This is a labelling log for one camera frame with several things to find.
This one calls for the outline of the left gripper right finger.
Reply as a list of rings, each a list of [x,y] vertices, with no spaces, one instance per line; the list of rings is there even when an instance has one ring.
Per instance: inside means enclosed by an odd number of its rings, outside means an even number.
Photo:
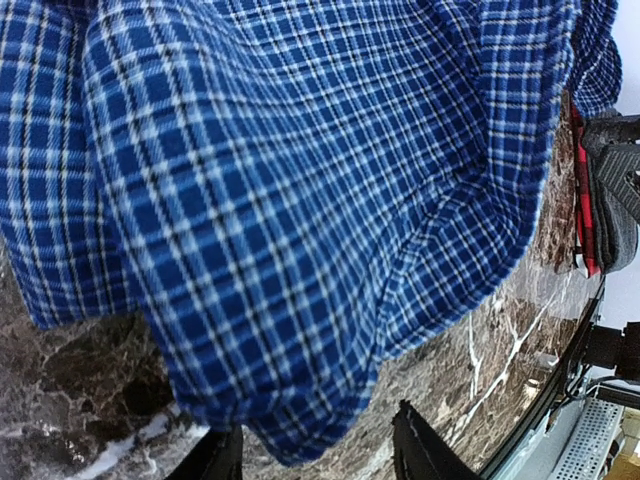
[[[407,400],[392,420],[394,472],[400,480],[480,480]]]

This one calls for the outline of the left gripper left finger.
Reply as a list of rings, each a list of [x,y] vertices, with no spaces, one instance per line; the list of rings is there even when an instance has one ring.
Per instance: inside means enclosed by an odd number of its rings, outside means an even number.
[[[243,432],[209,430],[166,480],[242,480]]]

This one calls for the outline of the blue checked long sleeve shirt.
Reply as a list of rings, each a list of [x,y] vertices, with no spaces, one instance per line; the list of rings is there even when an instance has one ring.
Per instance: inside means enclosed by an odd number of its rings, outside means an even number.
[[[321,457],[525,254],[614,1],[5,1],[1,232],[49,329],[144,311],[178,404]]]

